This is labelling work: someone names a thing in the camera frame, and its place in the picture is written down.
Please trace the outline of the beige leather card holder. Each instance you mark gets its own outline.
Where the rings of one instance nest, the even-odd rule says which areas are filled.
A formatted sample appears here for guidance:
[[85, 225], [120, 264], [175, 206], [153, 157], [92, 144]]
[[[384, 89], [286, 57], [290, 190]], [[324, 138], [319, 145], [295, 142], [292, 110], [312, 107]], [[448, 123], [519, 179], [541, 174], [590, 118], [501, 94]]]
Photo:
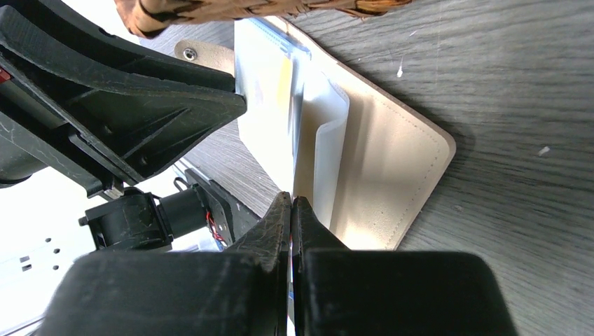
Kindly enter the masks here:
[[450, 164], [439, 126], [279, 17], [240, 20], [232, 47], [180, 40], [175, 56], [232, 76], [247, 112], [176, 163], [263, 216], [275, 195], [306, 197], [358, 250], [393, 250]]

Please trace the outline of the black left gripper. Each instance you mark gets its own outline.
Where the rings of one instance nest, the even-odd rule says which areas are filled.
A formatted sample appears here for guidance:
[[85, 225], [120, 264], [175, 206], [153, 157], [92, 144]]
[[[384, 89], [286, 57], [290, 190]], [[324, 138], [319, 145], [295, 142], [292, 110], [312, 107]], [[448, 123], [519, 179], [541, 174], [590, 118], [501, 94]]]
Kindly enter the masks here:
[[110, 35], [61, 1], [2, 1], [1, 252], [93, 251], [78, 220], [105, 201], [79, 185], [150, 179], [246, 110], [230, 74]]

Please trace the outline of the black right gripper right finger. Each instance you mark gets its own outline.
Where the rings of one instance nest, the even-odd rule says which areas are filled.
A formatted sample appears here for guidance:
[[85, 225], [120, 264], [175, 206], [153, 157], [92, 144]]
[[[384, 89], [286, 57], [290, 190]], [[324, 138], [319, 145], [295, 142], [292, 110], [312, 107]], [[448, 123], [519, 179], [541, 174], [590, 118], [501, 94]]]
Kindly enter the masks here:
[[477, 255], [358, 251], [315, 216], [291, 210], [298, 335], [515, 335], [497, 280]]

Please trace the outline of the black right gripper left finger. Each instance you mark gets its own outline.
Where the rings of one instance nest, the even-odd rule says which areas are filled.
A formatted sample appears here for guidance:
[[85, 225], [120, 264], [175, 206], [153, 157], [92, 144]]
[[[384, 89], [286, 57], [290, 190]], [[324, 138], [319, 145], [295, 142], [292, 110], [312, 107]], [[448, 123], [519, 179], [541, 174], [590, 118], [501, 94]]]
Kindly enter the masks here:
[[285, 335], [291, 196], [222, 252], [109, 251], [79, 258], [39, 335]]

